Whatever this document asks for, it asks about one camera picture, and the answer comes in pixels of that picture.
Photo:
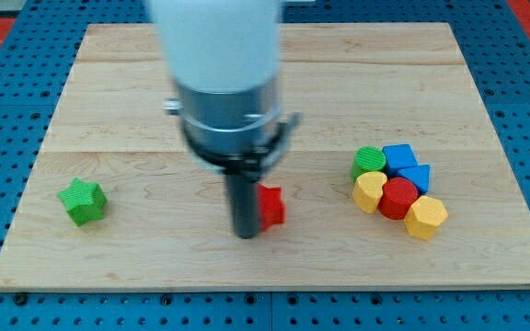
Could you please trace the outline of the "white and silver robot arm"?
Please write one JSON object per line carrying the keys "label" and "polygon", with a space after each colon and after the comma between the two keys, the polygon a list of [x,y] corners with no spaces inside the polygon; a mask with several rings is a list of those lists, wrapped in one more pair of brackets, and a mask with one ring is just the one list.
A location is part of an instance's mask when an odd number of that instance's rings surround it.
{"label": "white and silver robot arm", "polygon": [[278,120],[279,0],[147,2],[178,91],[187,144],[210,168],[256,181],[287,148]]}

